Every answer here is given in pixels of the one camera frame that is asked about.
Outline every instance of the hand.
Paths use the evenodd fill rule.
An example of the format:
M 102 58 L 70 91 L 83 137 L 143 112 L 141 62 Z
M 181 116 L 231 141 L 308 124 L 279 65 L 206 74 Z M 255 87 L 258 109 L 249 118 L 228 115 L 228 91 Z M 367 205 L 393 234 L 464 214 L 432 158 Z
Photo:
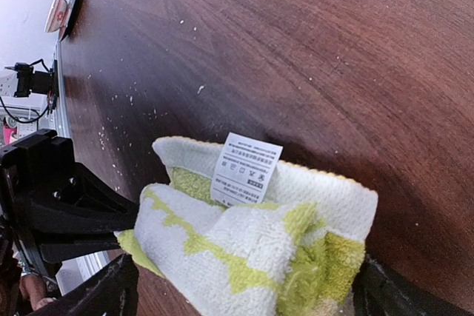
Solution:
M 44 299 L 41 299 L 36 305 L 33 307 L 33 311 L 36 311 L 37 309 L 40 309 L 43 306 L 46 306 L 49 303 L 53 303 L 55 299 L 52 297 L 45 297 Z

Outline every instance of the green and white towel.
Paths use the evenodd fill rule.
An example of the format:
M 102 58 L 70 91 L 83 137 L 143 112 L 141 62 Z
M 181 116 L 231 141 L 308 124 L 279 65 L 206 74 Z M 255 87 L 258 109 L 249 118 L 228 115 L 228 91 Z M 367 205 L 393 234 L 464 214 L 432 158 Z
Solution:
M 153 144 L 171 185 L 144 188 L 118 240 L 203 316 L 333 315 L 364 260 L 377 194 L 351 179 L 279 161 L 264 202 L 210 198 L 222 145 Z

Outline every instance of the black metal bracket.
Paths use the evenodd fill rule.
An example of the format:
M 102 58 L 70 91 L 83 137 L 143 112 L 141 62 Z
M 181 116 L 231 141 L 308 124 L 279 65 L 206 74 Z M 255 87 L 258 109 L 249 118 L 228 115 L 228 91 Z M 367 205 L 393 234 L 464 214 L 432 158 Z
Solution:
M 63 260 L 118 248 L 113 232 L 132 229 L 138 214 L 53 130 L 0 149 L 0 206 L 27 267 L 50 277 Z
M 369 255 L 353 291 L 355 316 L 473 316 L 421 290 Z
M 138 270 L 121 255 L 76 289 L 30 316 L 135 316 Z

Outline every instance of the pink object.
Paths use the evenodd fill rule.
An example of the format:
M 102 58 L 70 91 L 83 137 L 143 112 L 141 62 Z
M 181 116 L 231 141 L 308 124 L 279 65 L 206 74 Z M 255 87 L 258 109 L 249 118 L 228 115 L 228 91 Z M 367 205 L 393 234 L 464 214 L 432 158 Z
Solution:
M 5 144 L 10 144 L 10 142 L 12 142 L 12 139 L 11 139 L 12 135 L 15 135 L 15 134 L 16 134 L 16 128 L 11 129 L 7 125 L 5 125 L 3 127 L 3 137 L 5 140 Z
M 53 33 L 62 27 L 66 27 L 70 14 L 70 8 L 66 0 L 54 0 L 47 17 L 44 31 L 46 33 Z

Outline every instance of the wooden table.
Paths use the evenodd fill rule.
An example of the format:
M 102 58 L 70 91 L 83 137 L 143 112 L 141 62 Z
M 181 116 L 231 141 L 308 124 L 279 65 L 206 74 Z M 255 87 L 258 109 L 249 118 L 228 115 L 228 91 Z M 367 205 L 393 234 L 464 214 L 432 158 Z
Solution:
M 84 0 L 63 43 L 76 154 L 136 200 L 167 180 L 157 137 L 282 144 L 377 190 L 370 253 L 472 312 L 473 23 L 474 0 Z M 140 315 L 193 315 L 145 274 L 161 314 Z

